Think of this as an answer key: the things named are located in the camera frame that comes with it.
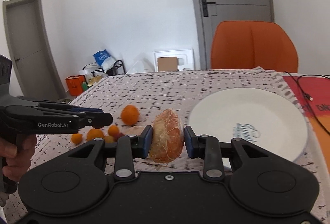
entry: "screw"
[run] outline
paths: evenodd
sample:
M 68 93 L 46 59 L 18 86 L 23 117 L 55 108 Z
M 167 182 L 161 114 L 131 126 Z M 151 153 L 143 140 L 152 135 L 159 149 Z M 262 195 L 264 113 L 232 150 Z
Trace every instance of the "screw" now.
M 174 176 L 172 176 L 172 175 L 167 175 L 167 176 L 165 176 L 165 179 L 166 179 L 166 180 L 173 180 L 173 179 L 174 179 Z
M 222 172 L 218 169 L 210 169 L 206 172 L 206 175 L 208 177 L 212 177 L 212 178 L 216 178 L 216 177 L 221 177 L 222 176 Z
M 118 177 L 129 177 L 132 174 L 131 170 L 128 169 L 120 169 L 116 171 L 116 176 Z

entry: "door handle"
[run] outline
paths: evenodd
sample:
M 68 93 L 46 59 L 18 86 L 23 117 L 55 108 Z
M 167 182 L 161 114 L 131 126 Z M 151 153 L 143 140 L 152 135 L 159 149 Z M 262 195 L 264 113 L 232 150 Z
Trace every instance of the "door handle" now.
M 207 5 L 217 5 L 216 2 L 208 2 L 207 0 L 202 0 L 202 8 L 203 8 L 203 16 L 208 17 L 209 11 L 207 9 Z

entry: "black plastic base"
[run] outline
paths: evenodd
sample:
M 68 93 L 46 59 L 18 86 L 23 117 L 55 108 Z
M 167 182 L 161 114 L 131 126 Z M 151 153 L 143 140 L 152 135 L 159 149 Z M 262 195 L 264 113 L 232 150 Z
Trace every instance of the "black plastic base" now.
M 56 218 L 31 213 L 18 223 L 299 224 L 303 221 L 319 223 L 307 212 L 279 218 L 255 214 L 232 198 L 227 182 L 207 182 L 198 172 L 142 172 L 128 183 L 115 183 L 103 201 L 76 216 Z

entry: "blue plastic bag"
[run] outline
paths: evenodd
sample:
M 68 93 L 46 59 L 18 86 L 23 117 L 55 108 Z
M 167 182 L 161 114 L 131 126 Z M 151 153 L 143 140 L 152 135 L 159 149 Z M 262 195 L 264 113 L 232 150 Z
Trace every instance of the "blue plastic bag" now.
M 111 69 L 116 60 L 107 52 L 107 50 L 98 51 L 93 54 L 96 63 L 103 68 L 104 72 Z

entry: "door frame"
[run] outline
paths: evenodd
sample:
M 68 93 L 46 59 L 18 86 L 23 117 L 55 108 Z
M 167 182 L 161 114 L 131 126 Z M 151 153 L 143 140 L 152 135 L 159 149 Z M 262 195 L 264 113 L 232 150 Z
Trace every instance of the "door frame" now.
M 21 87 L 21 90 L 23 92 L 23 95 L 28 97 L 28 93 L 24 87 L 24 84 L 23 84 L 22 79 L 19 74 L 19 70 L 16 65 L 16 61 L 14 58 L 14 51 L 13 51 L 12 44 L 11 44 L 10 37 L 9 37 L 9 29 L 8 29 L 8 21 L 7 21 L 7 7 L 15 7 L 17 5 L 32 3 L 35 1 L 37 3 L 37 16 L 39 17 L 37 19 L 37 24 L 38 24 L 38 27 L 41 27 L 42 33 L 43 33 L 42 38 L 43 38 L 44 42 L 43 42 L 42 46 L 43 46 L 43 49 L 45 50 L 44 56 L 46 58 L 47 68 L 49 69 L 51 78 L 54 80 L 55 90 L 56 90 L 58 96 L 60 98 L 66 98 L 66 93 L 65 93 L 62 81 L 58 75 L 57 68 L 55 66 L 55 62 L 54 62 L 54 59 L 52 56 L 51 48 L 49 46 L 49 41 L 48 41 L 47 31 L 46 31 L 46 26 L 45 26 L 45 21 L 44 21 L 44 15 L 42 12 L 41 0 L 9 0 L 9 1 L 2 2 L 5 34 L 6 34 L 6 39 L 7 39 L 9 55 L 13 62 L 15 74 L 16 74 L 17 80 L 19 82 L 19 86 Z
M 198 35 L 198 47 L 199 47 L 201 69 L 207 69 L 205 32 L 204 32 L 203 17 L 202 17 L 203 16 L 202 4 L 200 0 L 193 0 L 193 3 L 194 3 L 195 18 L 196 18 L 196 28 Z M 271 10 L 271 21 L 274 22 L 275 17 L 274 17 L 273 0 L 269 0 L 269 3 Z

